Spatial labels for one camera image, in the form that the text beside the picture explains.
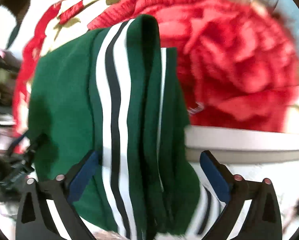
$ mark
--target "metal screw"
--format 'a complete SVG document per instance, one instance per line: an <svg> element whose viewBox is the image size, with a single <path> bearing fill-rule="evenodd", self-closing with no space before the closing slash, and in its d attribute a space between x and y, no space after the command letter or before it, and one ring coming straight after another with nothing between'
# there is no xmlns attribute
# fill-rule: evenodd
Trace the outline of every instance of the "metal screw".
<svg viewBox="0 0 299 240"><path fill-rule="evenodd" d="M30 178L30 179L28 179L28 180L27 180L27 182L26 182L26 183L27 183L28 185L31 185L31 184L33 184L33 183L34 183L34 181L35 181L35 179L33 179L33 178Z"/></svg>
<svg viewBox="0 0 299 240"><path fill-rule="evenodd" d="M234 180L237 180L237 181L242 181L243 180L243 177L239 174L235 174L234 175Z"/></svg>
<svg viewBox="0 0 299 240"><path fill-rule="evenodd" d="M265 182L266 184L268 184L268 185L272 184L272 181L271 181L270 179L268 179L268 178L265 178L265 179L264 179L264 182Z"/></svg>
<svg viewBox="0 0 299 240"><path fill-rule="evenodd" d="M56 176L55 179L56 179L57 181L62 181L63 179L65 179L65 175L63 175L63 174L59 174L59 175Z"/></svg>

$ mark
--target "white stripe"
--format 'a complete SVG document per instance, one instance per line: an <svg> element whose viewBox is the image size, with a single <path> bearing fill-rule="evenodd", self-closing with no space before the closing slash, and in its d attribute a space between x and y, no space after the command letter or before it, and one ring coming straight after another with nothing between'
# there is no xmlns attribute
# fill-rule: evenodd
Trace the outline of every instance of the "white stripe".
<svg viewBox="0 0 299 240"><path fill-rule="evenodd" d="M122 196L125 210L131 228L131 240L137 240L136 224L134 219L133 206L129 193L129 174L128 174L128 107L131 97L131 76L128 63L127 51L127 31L134 20L130 20L123 28L113 48L113 59L117 78L120 84L121 105L119 113L120 131L120 175L119 189Z"/></svg>
<svg viewBox="0 0 299 240"><path fill-rule="evenodd" d="M121 23L110 28L103 43L96 60L96 86L100 96L102 110L103 110L103 163L102 163L102 179L109 205L112 208L113 217L118 227L118 233L125 236L126 230L123 225L123 219L119 210L117 209L116 201L111 189L111 169L112 169L112 134L111 134L111 115L112 102L111 93L107 80L105 70L105 53L108 45L118 32Z"/></svg>
<svg viewBox="0 0 299 240"><path fill-rule="evenodd" d="M218 216L219 216L219 200L213 194L211 194L211 209L208 216L206 228L203 231L203 234L201 235L202 237L208 233L212 225L217 220Z"/></svg>
<svg viewBox="0 0 299 240"><path fill-rule="evenodd" d="M162 112L163 112L163 100L164 100L164 88L165 88L165 76L166 76L166 48L161 48L161 58L162 58L162 79L161 79L161 96L159 102L159 117L158 117L158 127L157 127L157 140L156 140L156 160L159 181L161 183L161 189L164 192L164 187L159 173L159 149L161 145L161 129L162 129Z"/></svg>
<svg viewBox="0 0 299 240"><path fill-rule="evenodd" d="M200 229L202 222L204 220L204 217L208 214L206 214L207 210L207 192L203 185L200 184L201 194L199 197L198 204L196 206L196 209L194 211L194 215L192 217L191 222L188 225L188 228L186 230L185 236L191 237L191 236L197 236L196 233Z"/></svg>

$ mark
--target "blue gripper pad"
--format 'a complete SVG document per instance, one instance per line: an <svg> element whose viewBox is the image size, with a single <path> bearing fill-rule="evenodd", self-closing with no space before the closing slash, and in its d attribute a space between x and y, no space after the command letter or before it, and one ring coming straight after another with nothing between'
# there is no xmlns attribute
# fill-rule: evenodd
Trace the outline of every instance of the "blue gripper pad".
<svg viewBox="0 0 299 240"><path fill-rule="evenodd" d="M93 152L69 185L68 203L78 201L98 166L98 154Z"/></svg>
<svg viewBox="0 0 299 240"><path fill-rule="evenodd" d="M199 162L218 199L228 204L228 202L230 201L230 190L222 174L219 172L219 170L216 168L216 166L213 164L213 162L205 152L201 153Z"/></svg>

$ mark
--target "red and cream patterned fabric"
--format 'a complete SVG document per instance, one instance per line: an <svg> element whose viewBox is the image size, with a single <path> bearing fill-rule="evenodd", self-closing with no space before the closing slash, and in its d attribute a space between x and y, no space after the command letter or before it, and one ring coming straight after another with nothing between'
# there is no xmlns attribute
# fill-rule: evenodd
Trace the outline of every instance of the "red and cream patterned fabric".
<svg viewBox="0 0 299 240"><path fill-rule="evenodd" d="M13 115L27 129L31 80L40 57L85 34L139 14L159 23L162 46L178 49L178 77L191 122L299 133L299 61L266 8L246 0L61 0L24 49Z"/></svg>

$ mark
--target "green garment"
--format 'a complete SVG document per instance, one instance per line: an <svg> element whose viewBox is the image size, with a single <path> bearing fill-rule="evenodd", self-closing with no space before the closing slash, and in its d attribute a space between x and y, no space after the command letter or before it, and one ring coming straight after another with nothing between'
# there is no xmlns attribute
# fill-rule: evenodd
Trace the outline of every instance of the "green garment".
<svg viewBox="0 0 299 240"><path fill-rule="evenodd" d="M49 137L36 152L38 178L54 179L90 149L99 152L75 208L104 230L132 240L186 233L202 192L185 159L187 124L176 50L160 48L151 16L90 31L37 65L29 138Z"/></svg>

